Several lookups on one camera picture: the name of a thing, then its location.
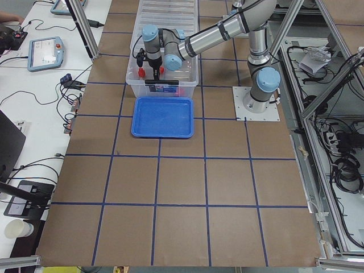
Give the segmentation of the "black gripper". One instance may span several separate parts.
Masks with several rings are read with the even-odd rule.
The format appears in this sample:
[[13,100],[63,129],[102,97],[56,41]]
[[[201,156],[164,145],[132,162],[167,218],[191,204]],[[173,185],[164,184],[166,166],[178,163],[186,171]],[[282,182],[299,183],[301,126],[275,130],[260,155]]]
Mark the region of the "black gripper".
[[149,66],[153,68],[153,79],[159,80],[159,71],[162,66],[162,57],[148,57]]

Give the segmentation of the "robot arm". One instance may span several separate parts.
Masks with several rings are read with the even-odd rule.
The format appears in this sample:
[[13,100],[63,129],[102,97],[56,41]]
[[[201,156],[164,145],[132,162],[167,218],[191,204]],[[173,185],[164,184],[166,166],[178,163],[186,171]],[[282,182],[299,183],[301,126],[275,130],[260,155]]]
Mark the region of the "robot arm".
[[184,61],[241,33],[248,34],[248,61],[253,85],[244,96],[243,105],[252,113],[263,113],[280,84],[280,74],[267,64],[271,59],[267,46],[267,21],[275,7],[275,0],[238,1],[225,19],[191,36],[178,29],[159,28],[153,24],[144,26],[140,36],[144,46],[135,56],[138,76],[145,77],[143,63],[148,62],[153,71],[150,83],[161,83],[161,67],[176,71]]

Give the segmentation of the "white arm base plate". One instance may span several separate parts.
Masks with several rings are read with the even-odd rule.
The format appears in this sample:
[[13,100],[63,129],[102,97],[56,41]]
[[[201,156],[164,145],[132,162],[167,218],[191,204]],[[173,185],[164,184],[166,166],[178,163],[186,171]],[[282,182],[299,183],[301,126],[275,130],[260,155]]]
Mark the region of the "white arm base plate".
[[234,86],[232,89],[236,120],[259,122],[280,121],[278,112],[280,98],[275,98],[274,93],[271,93],[269,101],[258,102],[252,99],[250,86]]

